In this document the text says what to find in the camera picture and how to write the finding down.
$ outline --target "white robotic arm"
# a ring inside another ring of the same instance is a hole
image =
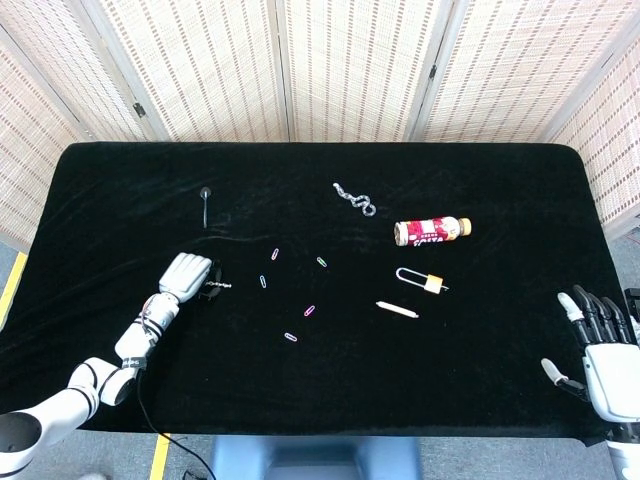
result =
[[[145,302],[115,346],[121,368],[90,358],[75,368],[66,389],[35,407],[0,415],[0,478],[17,478],[38,451],[93,417],[101,402],[115,406],[126,398],[178,305],[196,294],[211,264],[208,258],[186,253],[173,260],[160,279],[160,293]]]
[[[615,303],[578,285],[574,292],[582,309],[566,293],[558,300],[584,348],[587,385],[570,380],[546,358],[542,368],[555,386],[591,402],[600,418],[614,424],[607,445],[616,477],[640,480],[640,348]]]

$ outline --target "chain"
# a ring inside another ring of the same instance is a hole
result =
[[[352,206],[362,208],[362,214],[365,217],[373,217],[376,214],[376,207],[371,204],[371,199],[368,195],[358,195],[354,197],[350,193],[345,192],[339,183],[334,183],[333,188],[336,189],[338,195],[345,200],[349,200]]]

